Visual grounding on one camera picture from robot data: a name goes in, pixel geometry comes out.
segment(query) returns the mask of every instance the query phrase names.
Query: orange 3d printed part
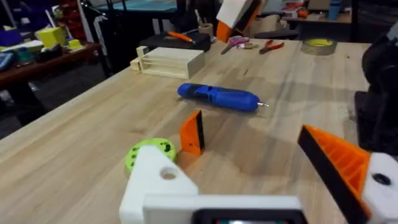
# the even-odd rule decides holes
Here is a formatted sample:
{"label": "orange 3d printed part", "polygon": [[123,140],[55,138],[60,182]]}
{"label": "orange 3d printed part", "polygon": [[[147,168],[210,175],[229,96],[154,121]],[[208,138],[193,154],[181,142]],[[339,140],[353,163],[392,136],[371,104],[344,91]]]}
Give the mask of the orange 3d printed part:
{"label": "orange 3d printed part", "polygon": [[205,136],[201,111],[194,112],[180,128],[181,148],[184,152],[200,156],[205,150]]}
{"label": "orange 3d printed part", "polygon": [[303,126],[298,144],[316,168],[348,223],[366,223],[371,212],[361,196],[371,154],[309,125]]}

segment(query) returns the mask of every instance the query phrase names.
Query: wooden workbench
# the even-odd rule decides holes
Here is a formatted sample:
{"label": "wooden workbench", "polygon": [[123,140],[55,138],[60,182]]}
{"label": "wooden workbench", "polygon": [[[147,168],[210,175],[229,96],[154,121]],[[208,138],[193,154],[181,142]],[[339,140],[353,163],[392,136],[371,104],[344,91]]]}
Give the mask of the wooden workbench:
{"label": "wooden workbench", "polygon": [[154,136],[180,148],[179,128],[199,109],[206,151],[177,163],[202,193],[297,195],[310,223],[343,223],[296,140],[311,124],[356,142],[353,96],[367,89],[367,45],[339,43],[322,57],[296,41],[265,55],[220,55],[224,47],[214,44],[189,81],[248,90],[270,107],[247,114],[181,100],[188,80],[126,69],[0,141],[0,223],[119,223],[127,150]]}

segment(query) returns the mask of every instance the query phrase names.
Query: green gear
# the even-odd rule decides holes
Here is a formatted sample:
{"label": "green gear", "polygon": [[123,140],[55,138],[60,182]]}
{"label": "green gear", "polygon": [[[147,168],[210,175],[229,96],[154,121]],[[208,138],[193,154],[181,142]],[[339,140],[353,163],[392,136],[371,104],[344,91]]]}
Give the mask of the green gear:
{"label": "green gear", "polygon": [[177,157],[177,152],[175,150],[175,146],[173,143],[164,138],[152,138],[143,140],[137,144],[135,144],[126,156],[126,168],[129,171],[129,174],[134,167],[134,163],[136,162],[138,151],[141,146],[144,145],[155,145],[157,146],[171,161],[175,162]]}

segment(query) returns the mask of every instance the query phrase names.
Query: pliers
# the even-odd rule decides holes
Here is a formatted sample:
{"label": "pliers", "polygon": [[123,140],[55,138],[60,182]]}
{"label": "pliers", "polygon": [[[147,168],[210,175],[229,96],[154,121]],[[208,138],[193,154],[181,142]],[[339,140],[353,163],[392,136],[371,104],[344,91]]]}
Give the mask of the pliers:
{"label": "pliers", "polygon": [[282,42],[281,44],[271,46],[272,42],[273,40],[267,40],[267,42],[264,44],[264,47],[259,51],[259,53],[265,54],[270,50],[279,49],[285,45],[285,43]]}

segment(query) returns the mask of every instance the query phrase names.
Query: scissors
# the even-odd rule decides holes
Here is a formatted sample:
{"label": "scissors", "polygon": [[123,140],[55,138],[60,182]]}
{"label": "scissors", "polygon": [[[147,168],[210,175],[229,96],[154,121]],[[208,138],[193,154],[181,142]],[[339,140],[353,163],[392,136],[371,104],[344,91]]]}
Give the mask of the scissors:
{"label": "scissors", "polygon": [[267,40],[267,42],[264,44],[264,47],[259,51],[260,54],[265,54],[270,50],[275,50],[283,47],[285,43],[277,44],[277,45],[272,45],[273,40]]}
{"label": "scissors", "polygon": [[229,38],[229,44],[228,46],[221,52],[221,54],[225,54],[226,52],[228,52],[231,48],[233,48],[234,46],[238,45],[238,44],[243,44],[243,43],[247,43],[250,41],[249,37],[242,37],[240,35],[234,36]]}

